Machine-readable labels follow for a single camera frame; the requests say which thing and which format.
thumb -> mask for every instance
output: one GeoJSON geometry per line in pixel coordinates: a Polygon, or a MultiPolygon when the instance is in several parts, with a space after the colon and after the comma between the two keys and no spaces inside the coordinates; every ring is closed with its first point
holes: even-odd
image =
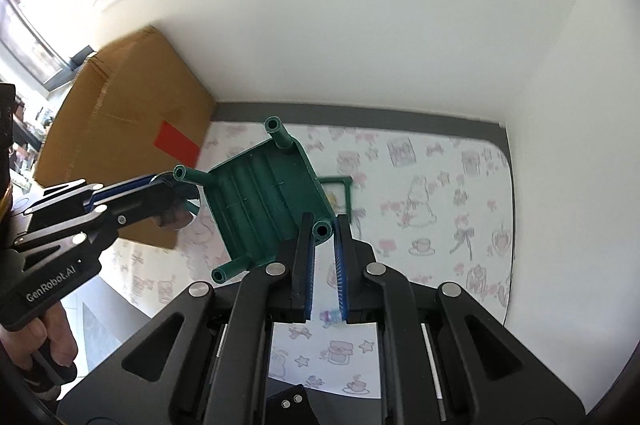
{"type": "Polygon", "coordinates": [[[19,331],[7,331],[0,326],[0,342],[11,361],[24,371],[33,367],[31,354],[47,339],[47,328],[40,319],[34,319],[19,331]]]}

white tile floor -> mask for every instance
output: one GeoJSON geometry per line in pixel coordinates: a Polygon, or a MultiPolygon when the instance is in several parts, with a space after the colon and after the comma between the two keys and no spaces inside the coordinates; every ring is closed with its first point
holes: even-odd
{"type": "Polygon", "coordinates": [[[62,306],[66,310],[66,316],[69,320],[71,332],[78,343],[78,357],[76,357],[76,367],[78,368],[78,377],[72,383],[62,386],[60,398],[77,385],[88,373],[86,354],[84,349],[84,326],[82,323],[82,302],[78,300],[76,293],[70,293],[62,299],[62,306]]]}

green plastic stool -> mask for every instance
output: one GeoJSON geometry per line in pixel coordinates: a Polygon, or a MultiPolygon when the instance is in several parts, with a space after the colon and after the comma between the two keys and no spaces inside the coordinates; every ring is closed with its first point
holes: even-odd
{"type": "Polygon", "coordinates": [[[209,172],[177,165],[174,177],[201,185],[231,261],[211,277],[221,284],[273,261],[280,243],[298,237],[303,212],[314,215],[316,245],[333,233],[334,211],[306,153],[277,116],[264,123],[270,140],[209,172]]]}

triangular cutout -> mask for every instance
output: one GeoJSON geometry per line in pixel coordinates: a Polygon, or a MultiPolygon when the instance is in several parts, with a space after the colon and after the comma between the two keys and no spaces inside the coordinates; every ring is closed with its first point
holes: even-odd
{"type": "Polygon", "coordinates": [[[179,313],[170,316],[127,355],[122,368],[147,381],[158,381],[183,322],[184,317],[179,313]]]}
{"type": "Polygon", "coordinates": [[[522,369],[522,363],[475,316],[465,318],[486,377],[495,381],[522,369]]]}

silver screw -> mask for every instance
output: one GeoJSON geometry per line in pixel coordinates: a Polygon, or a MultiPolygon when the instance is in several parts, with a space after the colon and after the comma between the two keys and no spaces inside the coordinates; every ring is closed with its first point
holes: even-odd
{"type": "Polygon", "coordinates": [[[80,243],[83,243],[85,239],[86,239],[86,234],[83,231],[81,231],[80,233],[76,233],[76,235],[74,235],[71,238],[71,242],[74,245],[79,245],[80,243]]]}
{"type": "Polygon", "coordinates": [[[267,265],[267,268],[265,268],[265,270],[269,275],[276,276],[285,273],[287,271],[287,268],[281,262],[271,262],[267,265]]]}
{"type": "Polygon", "coordinates": [[[442,293],[447,297],[457,297],[462,293],[462,288],[455,282],[446,282],[442,285],[442,293]]]}
{"type": "Polygon", "coordinates": [[[367,273],[369,275],[382,275],[386,272],[386,266],[381,262],[370,262],[367,264],[367,273]]]}
{"type": "Polygon", "coordinates": [[[194,282],[189,287],[189,295],[191,295],[192,297],[203,297],[207,293],[209,293],[209,285],[206,282],[194,282]]]}

